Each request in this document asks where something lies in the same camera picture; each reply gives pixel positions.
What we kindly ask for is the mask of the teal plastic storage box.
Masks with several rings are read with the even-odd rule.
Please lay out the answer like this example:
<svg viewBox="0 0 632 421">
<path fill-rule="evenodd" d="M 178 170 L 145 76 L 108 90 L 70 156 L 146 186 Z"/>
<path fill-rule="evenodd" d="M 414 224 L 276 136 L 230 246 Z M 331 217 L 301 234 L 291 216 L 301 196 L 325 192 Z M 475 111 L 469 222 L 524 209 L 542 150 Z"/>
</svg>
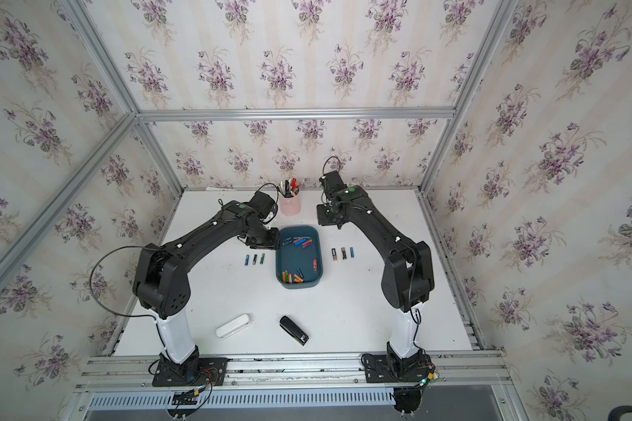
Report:
<svg viewBox="0 0 632 421">
<path fill-rule="evenodd" d="M 276 277 L 286 289 L 315 287 L 323 276 L 321 242 L 313 226 L 287 226 L 279 230 Z"/>
</svg>

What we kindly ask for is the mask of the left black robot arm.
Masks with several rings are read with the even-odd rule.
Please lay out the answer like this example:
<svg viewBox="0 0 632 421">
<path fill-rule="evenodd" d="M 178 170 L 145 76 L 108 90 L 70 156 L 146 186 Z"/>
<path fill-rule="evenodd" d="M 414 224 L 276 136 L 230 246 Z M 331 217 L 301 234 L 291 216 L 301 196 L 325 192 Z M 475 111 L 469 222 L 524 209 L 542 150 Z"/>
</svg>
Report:
<svg viewBox="0 0 632 421">
<path fill-rule="evenodd" d="M 223 243 L 239 238 L 251 249 L 277 250 L 279 230 L 268 222 L 277 215 L 277 201 L 258 192 L 248 202 L 232 200 L 184 236 L 140 252 L 133 294 L 156 320 L 162 356 L 177 366 L 198 359 L 185 307 L 191 298 L 190 271 Z"/>
</svg>

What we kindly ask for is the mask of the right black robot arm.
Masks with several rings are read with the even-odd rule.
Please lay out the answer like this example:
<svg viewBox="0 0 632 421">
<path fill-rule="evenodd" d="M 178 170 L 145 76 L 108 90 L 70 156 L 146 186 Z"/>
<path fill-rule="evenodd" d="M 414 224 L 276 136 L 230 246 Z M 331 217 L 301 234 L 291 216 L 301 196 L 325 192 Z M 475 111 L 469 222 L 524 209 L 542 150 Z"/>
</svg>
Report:
<svg viewBox="0 0 632 421">
<path fill-rule="evenodd" d="M 399 318 L 387 343 L 390 360 L 403 363 L 419 358 L 421 312 L 435 289 L 432 252 L 399 231 L 375 207 L 368 193 L 346 185 L 323 189 L 317 206 L 320 226 L 342 228 L 353 224 L 375 247 L 384 263 L 381 289 Z"/>
</svg>

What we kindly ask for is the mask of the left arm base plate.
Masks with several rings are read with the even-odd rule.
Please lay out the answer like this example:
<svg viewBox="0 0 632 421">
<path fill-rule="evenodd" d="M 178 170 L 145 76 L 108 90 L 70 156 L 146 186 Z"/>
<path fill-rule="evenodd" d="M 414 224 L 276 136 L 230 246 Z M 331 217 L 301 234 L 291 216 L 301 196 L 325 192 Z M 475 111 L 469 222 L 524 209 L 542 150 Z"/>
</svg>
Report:
<svg viewBox="0 0 632 421">
<path fill-rule="evenodd" d="M 229 359 L 198 358 L 189 359 L 183 365 L 168 361 L 163 355 L 149 366 L 153 387 L 202 386 L 211 382 L 221 386 L 226 377 Z"/>
</svg>

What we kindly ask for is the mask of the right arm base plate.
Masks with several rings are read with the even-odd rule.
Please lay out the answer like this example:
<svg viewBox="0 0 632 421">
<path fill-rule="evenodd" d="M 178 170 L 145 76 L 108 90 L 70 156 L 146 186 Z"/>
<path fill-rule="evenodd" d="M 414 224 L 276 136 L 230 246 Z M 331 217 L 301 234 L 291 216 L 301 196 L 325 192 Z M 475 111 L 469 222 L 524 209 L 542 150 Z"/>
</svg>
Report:
<svg viewBox="0 0 632 421">
<path fill-rule="evenodd" d="M 360 362 L 367 383 L 413 383 L 421 386 L 435 378 L 435 364 L 419 352 L 407 359 L 395 354 L 362 354 Z"/>
</svg>

